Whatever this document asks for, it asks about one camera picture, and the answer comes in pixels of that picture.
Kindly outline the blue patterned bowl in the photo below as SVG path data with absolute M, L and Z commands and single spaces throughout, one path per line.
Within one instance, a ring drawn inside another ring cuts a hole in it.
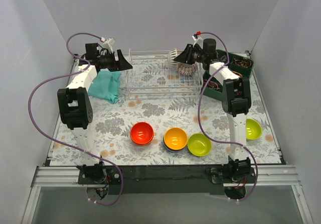
M 197 67 L 197 64 L 194 63 L 192 65 L 189 65 L 189 64 L 183 64 L 183 63 L 179 63 L 178 64 L 178 70 L 179 70 L 179 73 L 181 75 L 184 75 L 184 76 L 191 76 L 193 75 L 196 71 L 197 71 L 198 67 Z

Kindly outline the white pink bowl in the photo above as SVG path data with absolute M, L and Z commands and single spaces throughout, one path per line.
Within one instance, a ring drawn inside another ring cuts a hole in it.
M 177 69 L 179 63 L 175 61 L 175 58 L 178 56 L 177 49 L 172 49 L 168 53 L 167 69 Z

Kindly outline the lime green bowl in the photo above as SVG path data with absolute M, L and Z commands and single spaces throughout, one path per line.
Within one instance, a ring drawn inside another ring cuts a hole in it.
M 188 150 L 191 154 L 197 157 L 208 155 L 212 149 L 211 140 L 202 133 L 196 133 L 189 137 Z
M 262 135 L 262 127 L 254 119 L 247 119 L 246 120 L 246 139 L 248 140 L 257 140 Z

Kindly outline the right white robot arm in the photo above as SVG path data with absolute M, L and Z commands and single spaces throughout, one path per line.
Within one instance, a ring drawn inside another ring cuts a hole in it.
M 217 57 L 216 40 L 194 36 L 194 43 L 188 44 L 174 61 L 184 65 L 202 63 L 203 69 L 222 85 L 222 108 L 226 113 L 230 130 L 230 151 L 228 163 L 210 170 L 217 180 L 241 181 L 251 172 L 251 160 L 246 148 L 246 120 L 251 108 L 249 79 L 233 73 L 227 63 Z

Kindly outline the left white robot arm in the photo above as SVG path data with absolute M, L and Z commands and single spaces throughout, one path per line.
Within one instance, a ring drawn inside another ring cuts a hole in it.
M 93 109 L 88 95 L 90 87 L 95 80 L 115 73 L 117 76 L 107 80 L 97 87 L 111 97 L 116 95 L 111 87 L 118 81 L 118 75 L 125 70 L 132 69 L 122 51 L 112 49 L 113 39 L 85 45 L 86 52 L 82 56 L 75 55 L 78 59 L 78 74 L 66 88 L 57 92 L 60 118 L 63 124 L 71 131 L 76 139 L 77 146 L 83 152 L 83 163 L 78 166 L 84 177 L 100 184 L 106 180 L 107 172 L 103 168 L 103 161 L 92 136 L 91 123 Z

